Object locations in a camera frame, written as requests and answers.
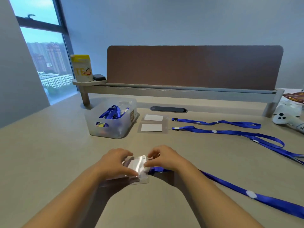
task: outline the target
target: white building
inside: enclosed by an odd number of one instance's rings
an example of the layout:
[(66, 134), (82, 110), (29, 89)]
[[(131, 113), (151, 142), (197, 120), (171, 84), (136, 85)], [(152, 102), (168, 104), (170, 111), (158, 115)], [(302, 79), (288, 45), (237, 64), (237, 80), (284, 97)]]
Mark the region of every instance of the white building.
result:
[(74, 76), (72, 74), (61, 75), (54, 73), (38, 72), (41, 83), (44, 87), (51, 86), (53, 88), (60, 88), (61, 86), (72, 83)]

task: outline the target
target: hand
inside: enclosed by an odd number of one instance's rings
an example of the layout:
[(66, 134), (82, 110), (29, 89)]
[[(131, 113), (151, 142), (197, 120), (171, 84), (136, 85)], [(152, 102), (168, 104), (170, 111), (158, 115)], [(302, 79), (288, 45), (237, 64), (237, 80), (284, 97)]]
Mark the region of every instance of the hand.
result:
[(117, 177), (119, 175), (138, 176), (138, 173), (122, 165), (122, 162), (133, 153), (122, 148), (111, 149), (94, 165), (101, 175), (102, 180)]
[(168, 170), (178, 171), (178, 169), (187, 162), (174, 149), (169, 146), (161, 145), (154, 147), (148, 154), (148, 158), (153, 157), (147, 161), (145, 167), (161, 166)]

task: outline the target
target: sky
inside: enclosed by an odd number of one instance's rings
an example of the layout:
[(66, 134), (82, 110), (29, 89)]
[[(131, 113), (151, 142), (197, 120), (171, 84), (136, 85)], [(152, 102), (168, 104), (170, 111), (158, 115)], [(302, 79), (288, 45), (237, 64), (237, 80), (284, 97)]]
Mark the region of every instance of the sky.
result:
[[(58, 25), (58, 19), (52, 0), (10, 0), (16, 16), (27, 17), (28, 14), (34, 20)], [(62, 43), (61, 33), (39, 29), (21, 27), (26, 42), (58, 42)]]

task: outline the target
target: glass pane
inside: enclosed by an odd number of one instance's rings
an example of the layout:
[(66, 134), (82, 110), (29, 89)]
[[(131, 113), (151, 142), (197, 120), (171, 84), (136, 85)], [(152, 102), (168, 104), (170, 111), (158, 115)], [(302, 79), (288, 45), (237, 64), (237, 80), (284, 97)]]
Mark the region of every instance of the glass pane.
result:
[(61, 33), (21, 27), (44, 91), (55, 104), (77, 93)]
[(10, 0), (10, 2), (16, 16), (59, 24), (53, 0)]

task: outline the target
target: window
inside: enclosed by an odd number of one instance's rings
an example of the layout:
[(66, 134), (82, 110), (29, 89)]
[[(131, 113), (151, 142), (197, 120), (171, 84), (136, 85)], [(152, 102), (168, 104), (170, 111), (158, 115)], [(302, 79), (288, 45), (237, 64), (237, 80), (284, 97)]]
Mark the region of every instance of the window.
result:
[(59, 0), (10, 0), (50, 104), (77, 93)]

